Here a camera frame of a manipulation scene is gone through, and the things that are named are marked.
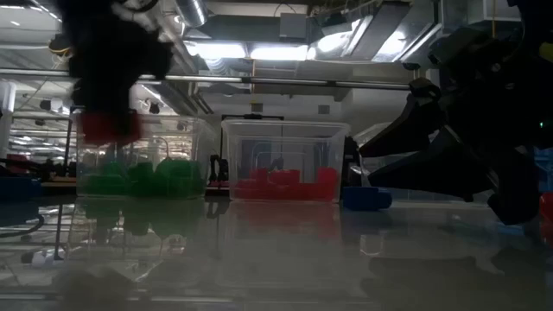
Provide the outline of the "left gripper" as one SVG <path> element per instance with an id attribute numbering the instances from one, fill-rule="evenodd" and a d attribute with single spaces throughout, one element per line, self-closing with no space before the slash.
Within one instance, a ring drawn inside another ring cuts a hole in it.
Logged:
<path id="1" fill-rule="evenodd" d="M 82 130 L 93 129 L 94 112 L 124 112 L 124 137 L 141 138 L 135 84 L 150 74 L 164 78 L 173 43 L 116 12 L 115 3 L 62 3 L 63 35 L 73 50 L 69 75 Z"/>

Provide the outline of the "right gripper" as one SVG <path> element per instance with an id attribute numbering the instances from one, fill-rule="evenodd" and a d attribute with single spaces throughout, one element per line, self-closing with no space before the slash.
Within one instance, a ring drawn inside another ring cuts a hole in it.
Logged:
<path id="1" fill-rule="evenodd" d="M 424 150 L 379 168 L 368 181 L 465 201 L 492 189 L 487 204 L 504 224 L 533 219 L 539 211 L 538 168 L 520 148 L 553 148 L 553 30 L 512 41 L 460 28 L 436 44 L 431 61 L 453 83 L 441 102 L 446 126 L 464 145 L 448 130 L 429 145 L 442 122 L 442 93 L 429 79 L 414 79 L 399 117 L 359 152 Z"/>

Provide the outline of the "blue building block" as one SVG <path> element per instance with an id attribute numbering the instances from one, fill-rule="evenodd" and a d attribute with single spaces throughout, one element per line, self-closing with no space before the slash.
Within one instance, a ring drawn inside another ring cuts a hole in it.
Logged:
<path id="1" fill-rule="evenodd" d="M 384 210 L 391 203 L 391 193 L 378 187 L 345 187 L 342 191 L 342 206 L 352 211 Z"/>

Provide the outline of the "clear plastic bin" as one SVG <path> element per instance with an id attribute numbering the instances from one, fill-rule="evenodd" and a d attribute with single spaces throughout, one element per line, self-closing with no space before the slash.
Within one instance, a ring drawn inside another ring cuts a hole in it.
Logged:
<path id="1" fill-rule="evenodd" d="M 377 134 L 379 134 L 382 130 L 387 128 L 390 124 L 391 122 L 375 124 L 370 128 L 355 134 L 353 136 L 353 140 L 358 144 L 358 147 L 360 148 L 363 143 L 367 143 L 369 140 L 373 139 Z M 377 157 L 366 157 L 366 156 L 360 155 L 359 166 L 357 168 L 353 168 L 353 172 L 355 172 L 359 177 L 361 177 L 361 185 L 363 187 L 371 187 L 372 184 L 368 181 L 368 175 L 370 173 L 373 173 L 374 171 L 384 166 L 397 162 L 411 155 L 412 155 L 412 152 L 390 154 L 390 155 L 383 155 L 383 156 L 377 156 Z M 461 203 L 464 202 L 464 200 L 461 198 L 458 198 L 452 195 L 447 195 L 447 194 L 437 194 L 437 193 L 425 192 L 420 190 L 401 189 L 401 188 L 392 188 L 392 187 L 385 187 L 385 190 L 391 194 L 391 197 L 394 201 L 399 201 L 399 200 L 428 201 L 429 200 L 429 201 L 447 201 L 447 202 L 453 201 L 453 202 L 461 202 Z M 484 192 L 475 194 L 473 196 L 474 198 L 473 203 L 476 205 L 485 205 L 487 203 L 487 200 L 492 194 L 493 192 L 491 190 L 486 190 Z"/>
<path id="2" fill-rule="evenodd" d="M 161 196 L 156 188 L 156 194 L 151 197 L 134 197 L 129 195 L 99 196 L 83 195 L 80 193 L 80 184 L 86 173 L 101 168 L 109 162 L 122 165 L 128 176 L 128 168 L 139 162 L 152 162 L 154 173 L 157 165 L 165 159 L 185 159 L 197 161 L 200 164 L 202 178 L 207 186 L 210 173 L 210 156 L 214 151 L 216 135 L 213 128 L 204 120 L 197 117 L 178 115 L 141 115 L 143 136 L 126 145 L 107 143 L 91 145 L 83 140 L 78 128 L 77 114 L 74 116 L 76 125 L 76 176 L 77 194 L 83 197 L 130 197 L 177 199 Z"/>
<path id="3" fill-rule="evenodd" d="M 336 203 L 340 198 L 344 142 L 350 126 L 343 123 L 231 119 L 221 123 L 226 133 L 230 198 L 234 185 L 250 180 L 255 168 L 301 171 L 299 183 L 317 183 L 321 167 L 338 172 L 339 187 L 334 201 L 293 200 Z"/>

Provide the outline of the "ceiling light panel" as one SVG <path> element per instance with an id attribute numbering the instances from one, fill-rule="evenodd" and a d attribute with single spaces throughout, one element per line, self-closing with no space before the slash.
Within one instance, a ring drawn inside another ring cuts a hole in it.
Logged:
<path id="1" fill-rule="evenodd" d="M 307 45 L 256 45 L 250 51 L 253 60 L 304 61 L 307 59 Z"/>
<path id="2" fill-rule="evenodd" d="M 198 55 L 203 59 L 241 59 L 247 56 L 241 43 L 185 41 L 184 44 L 192 56 Z"/>

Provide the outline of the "black clamp behind bins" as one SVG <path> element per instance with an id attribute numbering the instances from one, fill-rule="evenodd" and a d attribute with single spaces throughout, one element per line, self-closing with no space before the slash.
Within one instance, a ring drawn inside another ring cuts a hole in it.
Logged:
<path id="1" fill-rule="evenodd" d="M 216 186 L 225 185 L 229 180 L 228 173 L 228 161 L 219 155 L 211 155 L 209 183 Z"/>

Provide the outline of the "horizontal metal pipe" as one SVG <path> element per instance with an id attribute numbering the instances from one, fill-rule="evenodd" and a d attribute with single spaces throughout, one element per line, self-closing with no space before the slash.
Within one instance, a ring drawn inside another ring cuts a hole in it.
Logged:
<path id="1" fill-rule="evenodd" d="M 45 78 L 69 78 L 69 72 L 59 70 L 42 69 L 16 69 L 0 67 L 0 75 L 20 77 L 45 77 Z M 185 82 L 207 82 L 207 83 L 229 83 L 229 84 L 252 84 L 252 85 L 286 85 L 286 86 L 313 86 L 332 88 L 355 88 L 374 89 L 388 91 L 408 91 L 410 89 L 405 83 L 385 83 L 367 81 L 340 81 L 320 79 L 288 79 L 288 78 L 264 78 L 264 77 L 234 77 L 234 76 L 206 76 L 206 75 L 166 75 L 163 79 L 153 75 L 141 75 L 140 83 L 145 81 L 185 81 Z"/>

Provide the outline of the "white ceiling unit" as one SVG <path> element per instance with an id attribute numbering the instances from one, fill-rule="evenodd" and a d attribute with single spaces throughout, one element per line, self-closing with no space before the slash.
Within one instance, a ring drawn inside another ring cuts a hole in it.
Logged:
<path id="1" fill-rule="evenodd" d="M 516 7 L 510 7 L 507 0 L 467 0 L 467 18 L 470 23 L 482 21 L 519 22 Z"/>

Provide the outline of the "grey ceiling box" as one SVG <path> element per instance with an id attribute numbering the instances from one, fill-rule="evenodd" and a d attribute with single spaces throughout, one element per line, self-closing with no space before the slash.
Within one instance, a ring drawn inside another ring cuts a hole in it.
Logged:
<path id="1" fill-rule="evenodd" d="M 280 14 L 279 38 L 281 40 L 304 40 L 306 36 L 307 16 L 305 14 Z"/>

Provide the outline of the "black post behind bins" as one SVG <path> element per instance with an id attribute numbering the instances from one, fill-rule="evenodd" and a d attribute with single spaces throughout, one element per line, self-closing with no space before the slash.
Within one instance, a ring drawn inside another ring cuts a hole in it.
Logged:
<path id="1" fill-rule="evenodd" d="M 344 142 L 341 187 L 360 187 L 361 185 L 362 174 L 358 145 L 351 136 L 347 136 Z"/>

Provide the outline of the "silver rectangular ceiling duct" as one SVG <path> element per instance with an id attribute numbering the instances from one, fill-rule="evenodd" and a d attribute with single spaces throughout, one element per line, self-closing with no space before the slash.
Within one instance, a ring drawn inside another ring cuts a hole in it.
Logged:
<path id="1" fill-rule="evenodd" d="M 330 1 L 308 16 L 307 60 L 393 63 L 439 26 L 441 0 Z"/>

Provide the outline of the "round silver air duct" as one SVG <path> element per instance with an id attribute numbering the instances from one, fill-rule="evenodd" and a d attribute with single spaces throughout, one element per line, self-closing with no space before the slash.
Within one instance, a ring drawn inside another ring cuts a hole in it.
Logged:
<path id="1" fill-rule="evenodd" d="M 198 28 L 208 19 L 208 10 L 203 0 L 175 0 L 175 6 L 187 27 Z"/>

